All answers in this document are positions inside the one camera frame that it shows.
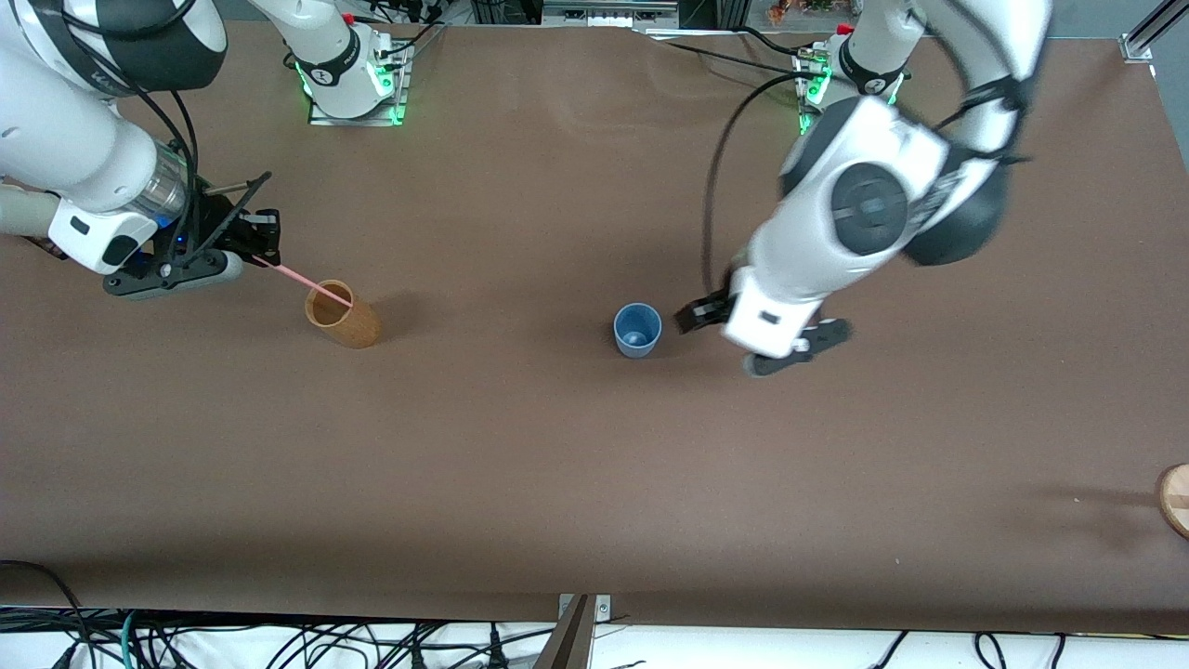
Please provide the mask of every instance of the teal cable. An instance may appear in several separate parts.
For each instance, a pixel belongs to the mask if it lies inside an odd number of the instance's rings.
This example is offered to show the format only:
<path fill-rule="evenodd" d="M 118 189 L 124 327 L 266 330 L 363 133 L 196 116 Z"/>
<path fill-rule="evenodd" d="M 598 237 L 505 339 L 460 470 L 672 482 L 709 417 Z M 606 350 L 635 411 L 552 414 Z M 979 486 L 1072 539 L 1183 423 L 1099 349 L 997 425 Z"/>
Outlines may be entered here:
<path fill-rule="evenodd" d="M 124 657 L 124 669 L 132 669 L 132 654 L 128 652 L 128 636 L 132 633 L 132 617 L 136 611 L 130 611 L 124 619 L 124 627 L 120 630 L 120 655 Z"/>

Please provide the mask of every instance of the pink straw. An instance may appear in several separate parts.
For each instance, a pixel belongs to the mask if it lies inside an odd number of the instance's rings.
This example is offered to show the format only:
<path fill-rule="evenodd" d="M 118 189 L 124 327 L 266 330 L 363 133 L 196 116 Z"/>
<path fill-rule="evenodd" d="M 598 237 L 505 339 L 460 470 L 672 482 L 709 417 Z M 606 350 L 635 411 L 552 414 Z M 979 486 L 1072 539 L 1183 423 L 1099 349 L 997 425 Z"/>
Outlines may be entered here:
<path fill-rule="evenodd" d="M 265 260 L 265 259 L 262 259 L 262 258 L 259 258 L 259 257 L 256 257 L 256 259 L 258 259 L 258 260 L 260 260 L 262 263 L 264 263 L 264 264 L 266 264 L 266 265 L 271 266 L 272 269 L 275 269 L 275 270 L 279 271 L 281 273 L 284 273 L 285 276 L 288 276 L 289 278 L 292 278 L 292 279 L 294 279 L 294 280 L 296 280 L 297 283 L 301 283 L 301 284 L 306 285 L 307 288 L 310 288 L 310 289 L 314 289 L 314 290 L 317 290 L 319 292 L 321 292 L 321 294 L 326 295 L 327 297 L 331 297 L 331 298 L 332 298 L 332 299 L 334 299 L 335 302 L 339 302 L 340 304 L 342 304 L 342 305 L 345 305 L 345 307 L 347 307 L 347 308 L 351 308 L 351 302 L 348 302 L 348 301 L 344 299 L 342 297 L 340 297 L 340 296 L 335 295 L 335 294 L 334 294 L 334 292 L 332 292 L 331 290 L 327 290 L 327 289 L 326 289 L 326 288 L 323 288 L 322 285 L 319 285 L 317 283 L 314 283 L 314 282 L 313 282 L 313 280 L 310 280 L 309 278 L 306 278 L 304 276 L 302 276 L 302 274 L 297 273 L 296 271 L 294 271 L 294 270 L 289 269 L 288 266 L 285 266 L 285 265 L 283 265 L 283 264 L 270 264 L 270 263 L 269 263 L 268 260 Z"/>

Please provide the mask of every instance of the brown tabletop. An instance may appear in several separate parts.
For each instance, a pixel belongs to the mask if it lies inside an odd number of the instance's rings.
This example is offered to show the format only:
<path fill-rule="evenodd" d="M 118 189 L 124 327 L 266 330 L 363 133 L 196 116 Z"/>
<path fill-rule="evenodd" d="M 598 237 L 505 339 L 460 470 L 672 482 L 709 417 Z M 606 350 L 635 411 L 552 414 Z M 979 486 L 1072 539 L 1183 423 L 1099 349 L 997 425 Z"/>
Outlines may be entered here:
<path fill-rule="evenodd" d="M 983 252 L 835 295 L 854 341 L 755 381 L 717 332 L 630 362 L 609 322 L 702 295 L 706 165 L 766 72 L 452 27 L 403 127 L 308 127 L 273 29 L 229 37 L 188 94 L 202 173 L 272 170 L 285 261 L 389 336 L 338 347 L 276 272 L 126 302 L 0 239 L 4 556 L 88 606 L 548 619 L 599 592 L 638 623 L 1189 631 L 1152 492 L 1189 461 L 1189 181 L 1113 42 L 1051 44 Z M 904 103 L 944 116 L 940 50 L 912 68 Z M 741 121 L 719 266 L 795 126 L 787 94 Z M 15 574 L 0 600 L 57 602 Z"/>

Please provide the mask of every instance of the blue cup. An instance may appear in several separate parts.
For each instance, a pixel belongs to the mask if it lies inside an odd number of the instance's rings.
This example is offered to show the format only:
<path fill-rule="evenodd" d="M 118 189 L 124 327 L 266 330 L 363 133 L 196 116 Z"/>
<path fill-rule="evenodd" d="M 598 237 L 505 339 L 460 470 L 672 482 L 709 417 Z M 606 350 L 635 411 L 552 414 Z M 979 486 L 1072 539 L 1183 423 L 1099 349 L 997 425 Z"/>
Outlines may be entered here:
<path fill-rule="evenodd" d="M 642 359 L 653 353 L 661 339 L 661 314 L 643 303 L 633 302 L 615 314 L 615 345 L 629 359 Z"/>

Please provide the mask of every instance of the gray floor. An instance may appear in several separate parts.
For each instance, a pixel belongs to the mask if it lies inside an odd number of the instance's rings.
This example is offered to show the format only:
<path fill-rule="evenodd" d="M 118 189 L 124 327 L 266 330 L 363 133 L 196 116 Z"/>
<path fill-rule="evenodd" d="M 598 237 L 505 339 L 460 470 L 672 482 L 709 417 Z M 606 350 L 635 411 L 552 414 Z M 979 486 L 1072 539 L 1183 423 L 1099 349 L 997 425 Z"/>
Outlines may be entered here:
<path fill-rule="evenodd" d="M 759 7 L 765 0 L 753 0 Z M 1158 0 L 1053 0 L 1053 36 L 1114 39 L 1131 30 Z M 224 18 L 262 19 L 245 0 L 215 0 Z M 1156 82 L 1189 169 L 1189 20 L 1181 21 L 1152 49 Z"/>

